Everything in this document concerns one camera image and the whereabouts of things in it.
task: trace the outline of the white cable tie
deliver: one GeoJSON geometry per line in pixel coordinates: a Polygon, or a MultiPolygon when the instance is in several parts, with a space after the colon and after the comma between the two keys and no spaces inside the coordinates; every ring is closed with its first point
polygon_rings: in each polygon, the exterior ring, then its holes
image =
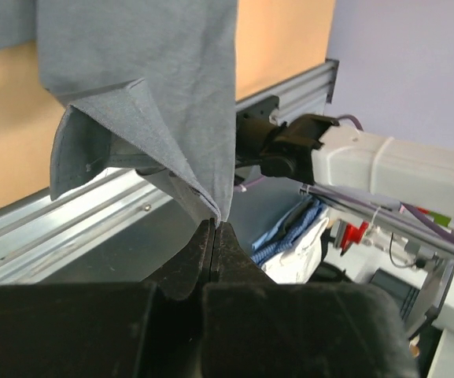
{"type": "Polygon", "coordinates": [[[375,186],[375,179],[376,179],[376,173],[377,173],[377,165],[378,161],[382,157],[382,154],[386,151],[386,148],[388,145],[394,141],[394,138],[390,136],[388,139],[384,141],[384,143],[380,146],[380,148],[377,150],[377,153],[375,153],[374,160],[371,163],[371,171],[370,171],[370,193],[373,195],[375,194],[374,192],[374,186],[375,186]]]}
{"type": "Polygon", "coordinates": [[[372,216],[371,221],[370,221],[371,224],[374,224],[374,222],[375,222],[375,217],[377,217],[378,211],[379,211],[381,208],[382,208],[382,207],[379,206],[379,207],[375,210],[375,213],[374,213],[374,215],[372,216]]]}

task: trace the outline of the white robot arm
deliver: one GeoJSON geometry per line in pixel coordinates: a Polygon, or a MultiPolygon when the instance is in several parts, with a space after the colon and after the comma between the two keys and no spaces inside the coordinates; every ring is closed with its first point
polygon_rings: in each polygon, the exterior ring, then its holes
{"type": "Polygon", "coordinates": [[[454,151],[329,128],[312,151],[316,183],[361,189],[454,218],[454,151]]]}

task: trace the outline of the red component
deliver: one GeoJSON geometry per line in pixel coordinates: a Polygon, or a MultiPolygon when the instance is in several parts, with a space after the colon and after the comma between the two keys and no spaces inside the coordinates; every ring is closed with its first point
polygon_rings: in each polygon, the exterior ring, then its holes
{"type": "Polygon", "coordinates": [[[422,207],[418,207],[417,210],[426,215],[430,213],[429,210],[423,209],[422,207]]]}
{"type": "Polygon", "coordinates": [[[356,228],[352,224],[348,224],[347,226],[345,226],[344,235],[342,236],[342,240],[340,243],[340,247],[342,248],[342,250],[345,250],[346,247],[349,247],[349,244],[351,243],[358,244],[359,242],[361,242],[364,233],[368,229],[368,225],[369,224],[367,222],[363,222],[360,228],[356,228]]]}

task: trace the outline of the green part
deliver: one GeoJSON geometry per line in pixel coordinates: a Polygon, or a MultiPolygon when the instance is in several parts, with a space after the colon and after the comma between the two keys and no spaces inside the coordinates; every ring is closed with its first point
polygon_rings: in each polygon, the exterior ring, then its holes
{"type": "Polygon", "coordinates": [[[434,218],[434,223],[439,224],[440,226],[448,227],[450,224],[451,218],[441,215],[439,213],[430,213],[434,218]]]}

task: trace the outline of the white cloth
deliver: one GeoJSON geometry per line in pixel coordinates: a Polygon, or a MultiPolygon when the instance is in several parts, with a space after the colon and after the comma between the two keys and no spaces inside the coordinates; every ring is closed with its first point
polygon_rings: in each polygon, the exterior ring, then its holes
{"type": "Polygon", "coordinates": [[[291,249],[276,254],[262,269],[277,284],[304,284],[321,262],[321,235],[330,221],[325,209],[291,249]]]}

